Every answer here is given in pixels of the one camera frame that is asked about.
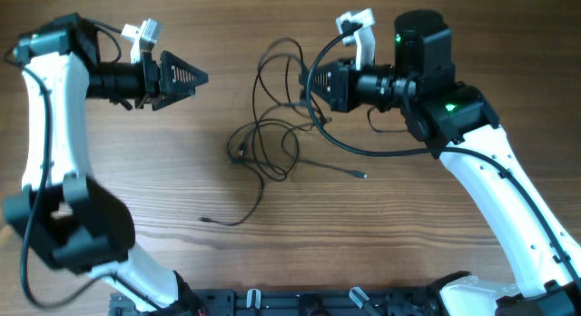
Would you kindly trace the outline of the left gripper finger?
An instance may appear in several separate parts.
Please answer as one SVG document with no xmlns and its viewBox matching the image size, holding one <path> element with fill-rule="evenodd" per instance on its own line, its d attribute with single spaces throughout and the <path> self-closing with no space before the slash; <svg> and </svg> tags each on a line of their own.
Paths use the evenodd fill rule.
<svg viewBox="0 0 581 316">
<path fill-rule="evenodd" d="M 209 81 L 207 73 L 169 51 L 161 53 L 160 76 L 160 91 L 168 96 L 193 95 L 198 86 Z"/>
<path fill-rule="evenodd" d="M 159 111 L 171 104 L 178 103 L 181 100 L 189 98 L 191 96 L 195 96 L 194 90 L 177 94 L 160 94 L 158 97 L 153 98 L 152 110 Z"/>
</svg>

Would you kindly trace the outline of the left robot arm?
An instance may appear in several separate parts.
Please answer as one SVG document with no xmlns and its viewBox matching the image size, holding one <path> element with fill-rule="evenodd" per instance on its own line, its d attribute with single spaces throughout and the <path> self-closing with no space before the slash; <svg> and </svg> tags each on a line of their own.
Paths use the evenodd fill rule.
<svg viewBox="0 0 581 316">
<path fill-rule="evenodd" d="M 115 28 L 77 14 L 20 35 L 5 54 L 25 79 L 29 144 L 22 190 L 5 198 L 5 220 L 22 237 L 21 285 L 31 290 L 27 257 L 53 270 L 103 281 L 141 314 L 205 315 L 208 308 L 178 272 L 136 241 L 128 207 L 95 178 L 87 143 L 86 102 L 160 110 L 193 96 L 207 74 L 169 52 L 154 59 L 161 25 Z"/>
</svg>

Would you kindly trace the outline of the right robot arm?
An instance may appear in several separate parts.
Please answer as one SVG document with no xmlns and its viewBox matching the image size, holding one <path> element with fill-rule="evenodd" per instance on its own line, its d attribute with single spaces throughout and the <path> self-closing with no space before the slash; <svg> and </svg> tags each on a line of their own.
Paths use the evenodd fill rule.
<svg viewBox="0 0 581 316">
<path fill-rule="evenodd" d="M 356 55 L 300 77 L 303 96 L 322 98 L 347 113 L 363 104 L 399 109 L 420 151 L 441 161 L 468 192 L 507 257 L 514 282 L 484 281 L 456 272 L 425 287 L 419 306 L 403 312 L 434 315 L 577 315 L 580 246 L 551 212 L 519 164 L 500 119 L 476 87 L 456 79 L 451 32 L 433 10 L 394 22 L 395 62 L 375 62 L 370 9 L 347 12 L 338 41 Z"/>
</svg>

